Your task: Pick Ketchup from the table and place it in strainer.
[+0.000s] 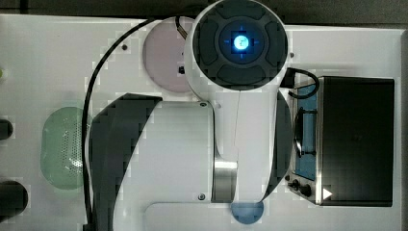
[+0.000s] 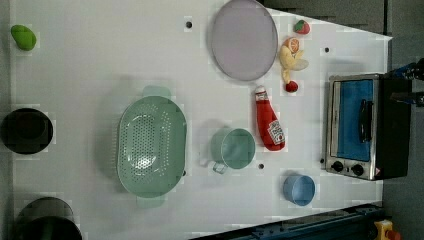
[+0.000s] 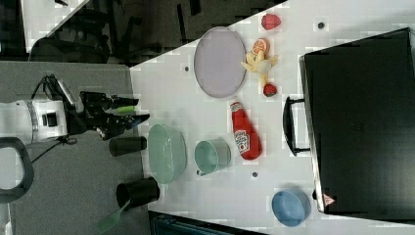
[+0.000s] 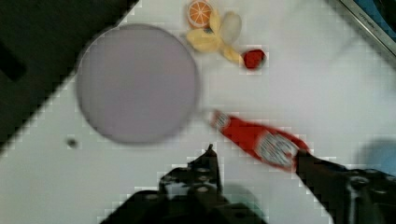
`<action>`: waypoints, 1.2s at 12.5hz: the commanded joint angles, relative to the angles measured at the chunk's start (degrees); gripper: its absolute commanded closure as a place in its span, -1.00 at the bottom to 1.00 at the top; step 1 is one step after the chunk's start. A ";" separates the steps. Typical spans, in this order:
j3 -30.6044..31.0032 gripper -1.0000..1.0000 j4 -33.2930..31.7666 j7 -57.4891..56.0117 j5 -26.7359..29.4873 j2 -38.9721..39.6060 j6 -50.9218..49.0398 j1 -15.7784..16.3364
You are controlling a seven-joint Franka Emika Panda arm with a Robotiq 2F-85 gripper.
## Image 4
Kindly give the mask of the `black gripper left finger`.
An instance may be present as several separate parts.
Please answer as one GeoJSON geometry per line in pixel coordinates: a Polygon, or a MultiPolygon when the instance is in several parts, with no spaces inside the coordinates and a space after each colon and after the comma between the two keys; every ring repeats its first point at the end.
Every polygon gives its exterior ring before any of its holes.
{"type": "Polygon", "coordinates": [[[200,157],[190,161],[186,167],[171,170],[159,181],[159,192],[168,200],[187,196],[189,191],[201,187],[222,192],[218,156],[212,144],[200,157]]]}

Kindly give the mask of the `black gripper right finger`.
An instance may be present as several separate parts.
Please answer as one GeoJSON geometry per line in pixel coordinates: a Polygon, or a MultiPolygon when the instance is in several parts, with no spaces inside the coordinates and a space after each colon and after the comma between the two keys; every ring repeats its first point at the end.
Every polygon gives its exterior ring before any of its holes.
{"type": "Polygon", "coordinates": [[[376,169],[347,169],[307,151],[295,156],[296,174],[333,224],[396,224],[396,181],[376,169]]]}

